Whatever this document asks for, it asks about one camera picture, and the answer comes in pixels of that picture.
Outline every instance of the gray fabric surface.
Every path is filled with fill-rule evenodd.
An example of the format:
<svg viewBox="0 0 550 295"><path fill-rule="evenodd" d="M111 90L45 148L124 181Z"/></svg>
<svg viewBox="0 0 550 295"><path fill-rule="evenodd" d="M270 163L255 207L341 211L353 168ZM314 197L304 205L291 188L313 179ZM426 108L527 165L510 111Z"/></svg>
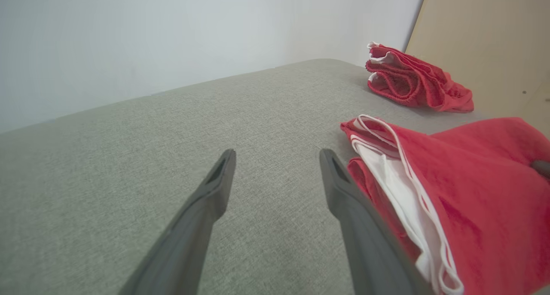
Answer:
<svg viewBox="0 0 550 295"><path fill-rule="evenodd" d="M0 135L0 293L116 293L226 148L237 169L199 293L352 293L319 149L354 156L339 122L360 113L425 133L477 119L396 105L368 77L312 60Z"/></svg>

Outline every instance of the folded clothing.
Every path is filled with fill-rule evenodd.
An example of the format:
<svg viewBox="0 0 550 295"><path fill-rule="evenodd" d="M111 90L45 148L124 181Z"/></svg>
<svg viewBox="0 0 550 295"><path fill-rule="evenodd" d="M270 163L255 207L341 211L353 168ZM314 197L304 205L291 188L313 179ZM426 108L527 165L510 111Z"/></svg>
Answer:
<svg viewBox="0 0 550 295"><path fill-rule="evenodd" d="M360 115L348 170L435 293L528 295L550 283L550 142L522 119L426 135Z"/></svg>
<svg viewBox="0 0 550 295"><path fill-rule="evenodd" d="M453 113L474 110L472 91L437 66L374 42L368 47L366 68L373 73L368 81L373 92L409 107Z"/></svg>

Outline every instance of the white wall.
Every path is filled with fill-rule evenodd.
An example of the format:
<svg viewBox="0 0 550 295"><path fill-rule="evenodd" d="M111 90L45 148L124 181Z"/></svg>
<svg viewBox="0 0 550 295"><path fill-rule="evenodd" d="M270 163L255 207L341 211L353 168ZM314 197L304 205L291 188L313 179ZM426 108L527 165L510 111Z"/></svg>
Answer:
<svg viewBox="0 0 550 295"><path fill-rule="evenodd" d="M0 132L313 59L403 48L421 0L0 0Z"/></svg>

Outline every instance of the folded red cloth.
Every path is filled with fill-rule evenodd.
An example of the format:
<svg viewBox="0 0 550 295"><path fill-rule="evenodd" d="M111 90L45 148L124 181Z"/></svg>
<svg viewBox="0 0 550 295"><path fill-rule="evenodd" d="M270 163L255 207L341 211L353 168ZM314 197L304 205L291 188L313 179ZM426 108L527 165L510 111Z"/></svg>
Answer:
<svg viewBox="0 0 550 295"><path fill-rule="evenodd" d="M441 283L444 293L529 295L550 283L550 181L530 167L550 161L550 142L536 129L506 118L426 135L366 115L340 127L361 156L403 162L422 207L444 231L441 270L461 281L454 289ZM377 184L361 158L348 170L416 260L391 195L380 188L395 186L391 177Z"/></svg>
<svg viewBox="0 0 550 295"><path fill-rule="evenodd" d="M437 66L374 42L369 49L366 68L373 72L368 82L373 92L409 107L453 113L474 110L472 91Z"/></svg>

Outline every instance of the red cloth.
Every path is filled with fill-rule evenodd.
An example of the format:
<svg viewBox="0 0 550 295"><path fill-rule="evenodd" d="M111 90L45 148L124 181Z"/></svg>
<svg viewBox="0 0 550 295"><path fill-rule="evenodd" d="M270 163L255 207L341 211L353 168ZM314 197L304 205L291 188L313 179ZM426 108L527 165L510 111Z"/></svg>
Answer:
<svg viewBox="0 0 550 295"><path fill-rule="evenodd" d="M348 138L373 142L354 121L341 124ZM550 142L540 132L517 118L433 135L390 126L434 204L466 295L530 295L550 283L550 181L529 166L550 161ZM352 159L348 170L414 260L412 243L363 161Z"/></svg>
<svg viewBox="0 0 550 295"><path fill-rule="evenodd" d="M397 49L370 43L369 87L374 93L409 107L469 113L472 91L451 80L450 74Z"/></svg>

